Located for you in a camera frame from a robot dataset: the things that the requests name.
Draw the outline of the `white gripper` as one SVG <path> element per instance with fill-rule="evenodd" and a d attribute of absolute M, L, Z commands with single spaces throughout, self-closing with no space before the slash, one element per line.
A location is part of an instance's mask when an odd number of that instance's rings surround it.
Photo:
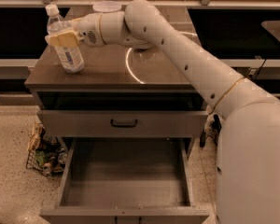
<path fill-rule="evenodd" d="M 82 18 L 72 20 L 74 30 L 61 31 L 46 35 L 46 42 L 53 47 L 78 47 L 82 41 L 89 46 L 100 47 L 102 37 L 100 33 L 100 13 L 91 13 Z"/>

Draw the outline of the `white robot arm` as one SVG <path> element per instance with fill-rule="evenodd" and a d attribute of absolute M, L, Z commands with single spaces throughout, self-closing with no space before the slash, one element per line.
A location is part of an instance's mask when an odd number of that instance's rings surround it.
<path fill-rule="evenodd" d="M 147 0 L 74 19 L 45 39 L 53 47 L 76 47 L 89 30 L 101 45 L 158 47 L 224 118 L 217 224 L 280 224 L 280 100 L 180 34 Z"/>

